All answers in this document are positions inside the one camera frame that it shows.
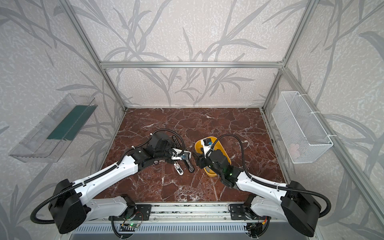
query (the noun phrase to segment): wire basket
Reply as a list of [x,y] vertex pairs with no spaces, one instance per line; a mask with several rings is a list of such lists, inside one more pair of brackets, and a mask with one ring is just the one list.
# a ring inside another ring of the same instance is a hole
[[281,92],[272,116],[293,163],[314,162],[333,146],[315,113],[297,91]]

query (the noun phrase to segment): wallpaper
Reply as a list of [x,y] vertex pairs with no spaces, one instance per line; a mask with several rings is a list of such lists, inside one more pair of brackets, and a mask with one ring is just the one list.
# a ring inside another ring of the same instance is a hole
[[307,0],[71,0],[102,61],[281,61]]
[[274,68],[117,68],[108,71],[126,106],[132,107],[259,107],[276,73]]
[[319,5],[289,69],[384,197],[384,1]]
[[[271,101],[267,104],[266,115],[276,136],[275,141],[281,150],[283,164],[288,170],[288,178],[300,182],[308,190],[324,194],[332,203],[330,213],[318,221],[318,229],[323,239],[384,239],[383,228],[351,178],[344,171],[344,167],[333,153],[332,148],[313,163],[292,163],[271,113],[280,92],[293,90],[283,76],[272,94]],[[320,199],[319,203],[324,209],[325,202]]]
[[[0,239],[53,239],[31,211],[57,182],[95,172],[124,112],[116,103],[58,3],[0,2]],[[57,163],[23,163],[9,152],[68,93],[93,96],[95,112]],[[45,207],[39,217],[50,219]]]

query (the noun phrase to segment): robotic arm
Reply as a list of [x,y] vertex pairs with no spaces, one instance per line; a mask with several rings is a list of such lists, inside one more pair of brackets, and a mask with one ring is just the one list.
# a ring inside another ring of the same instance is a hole
[[[181,140],[182,145],[180,146],[175,138],[172,140],[168,135],[159,131],[169,131],[175,134]],[[256,219],[258,216],[276,217],[288,221],[300,233],[313,236],[318,218],[330,210],[329,200],[321,194],[305,190],[297,182],[292,181],[290,185],[287,185],[268,181],[249,174],[245,168],[230,165],[221,150],[214,150],[215,144],[221,137],[214,143],[209,138],[201,140],[203,154],[194,153],[197,166],[211,168],[220,176],[221,182],[229,188],[255,194],[243,206],[250,219]],[[243,147],[240,140],[239,143],[244,165]],[[159,129],[147,142],[126,151],[118,162],[72,183],[68,179],[59,182],[53,196],[42,202],[31,213],[31,221],[39,224],[55,223],[59,232],[64,234],[76,229],[84,221],[105,216],[133,216],[135,205],[128,196],[109,199],[93,198],[121,179],[148,166],[158,164],[160,159],[173,164],[176,171],[182,175],[183,170],[177,163],[178,160],[184,160],[187,167],[193,168],[189,161],[191,152],[185,151],[184,148],[184,141],[176,132]],[[326,210],[320,213],[321,206],[311,195],[325,198]],[[42,220],[36,217],[37,212],[46,204],[49,204],[48,209],[53,220]]]

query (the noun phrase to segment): gray floor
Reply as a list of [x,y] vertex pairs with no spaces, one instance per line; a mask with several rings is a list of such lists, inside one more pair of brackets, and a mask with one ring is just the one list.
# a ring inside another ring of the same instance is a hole
[[[72,234],[70,240],[118,240],[111,234]],[[245,233],[141,233],[132,235],[129,240],[249,240]],[[260,240],[308,240],[308,237],[296,232],[288,223],[272,223]]]

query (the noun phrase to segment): yellow bin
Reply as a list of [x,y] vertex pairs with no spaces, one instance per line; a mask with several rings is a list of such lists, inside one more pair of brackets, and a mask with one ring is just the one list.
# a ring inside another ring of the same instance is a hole
[[[217,139],[217,137],[212,137],[212,136],[210,136],[210,137],[205,137],[205,138],[203,138],[203,139],[206,139],[206,138],[210,138],[210,139],[212,140],[212,143],[214,143],[214,142],[216,141],[216,139]],[[203,140],[203,139],[200,139],[199,141],[197,141],[197,142],[195,143],[195,151],[196,151],[197,153],[203,153],[203,152],[201,151],[201,148],[203,147],[203,145],[201,144],[201,140]],[[220,150],[223,152],[224,156],[227,157],[229,164],[231,164],[231,159],[229,158],[227,152],[224,150],[224,148],[223,148],[223,146],[221,145],[220,141],[218,141],[218,142],[216,143],[215,147],[214,147],[214,150],[218,150],[218,149],[220,149]],[[206,173],[208,176],[210,176],[210,177],[217,177],[217,174],[216,174],[214,171],[212,171],[209,167],[205,167],[205,168],[204,168],[204,171],[205,171],[205,173]]]

